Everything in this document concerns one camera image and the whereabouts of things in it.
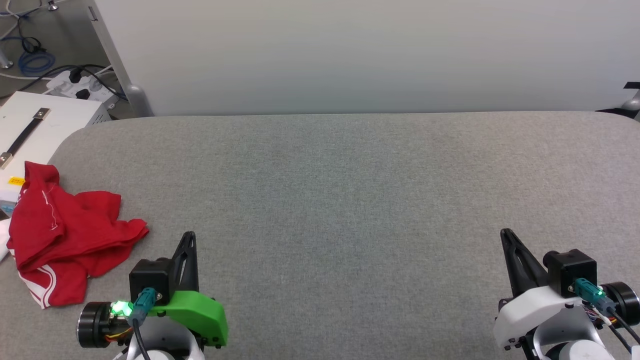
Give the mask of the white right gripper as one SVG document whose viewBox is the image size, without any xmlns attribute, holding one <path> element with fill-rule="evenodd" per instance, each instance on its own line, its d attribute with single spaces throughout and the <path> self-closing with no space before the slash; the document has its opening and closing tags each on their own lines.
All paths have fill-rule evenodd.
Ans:
<svg viewBox="0 0 640 360">
<path fill-rule="evenodd" d="M 497 346 L 514 346 L 532 333 L 532 348 L 601 338 L 583 308 L 580 297 L 563 298 L 548 285 L 548 274 L 511 228 L 500 231 L 500 239 L 512 296 L 503 305 L 493 325 Z"/>
</svg>

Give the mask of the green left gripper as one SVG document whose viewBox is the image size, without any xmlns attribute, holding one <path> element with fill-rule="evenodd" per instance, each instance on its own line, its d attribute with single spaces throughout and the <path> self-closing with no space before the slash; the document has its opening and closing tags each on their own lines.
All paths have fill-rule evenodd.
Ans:
<svg viewBox="0 0 640 360">
<path fill-rule="evenodd" d="M 175 289 L 168 304 L 155 305 L 147 318 L 163 317 L 184 326 L 206 339 L 206 346 L 227 346 L 229 326 L 224 307 L 213 298 L 198 292 L 199 269 L 194 231 L 183 233 L 173 257 Z"/>
</svg>

